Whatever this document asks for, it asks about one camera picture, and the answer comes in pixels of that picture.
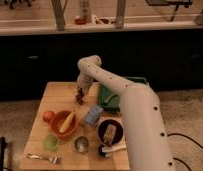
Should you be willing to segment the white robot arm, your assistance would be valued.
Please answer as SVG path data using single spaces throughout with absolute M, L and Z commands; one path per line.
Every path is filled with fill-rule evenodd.
M 97 80 L 119 96 L 131 171 L 176 171 L 160 101 L 153 89 L 102 69 L 97 55 L 81 58 L 77 66 L 77 87 L 84 95 Z

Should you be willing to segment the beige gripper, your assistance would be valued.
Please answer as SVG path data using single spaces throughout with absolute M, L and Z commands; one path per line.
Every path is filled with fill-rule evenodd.
M 92 86 L 93 79 L 84 75 L 79 75 L 77 79 L 77 88 L 79 93 L 87 94 Z

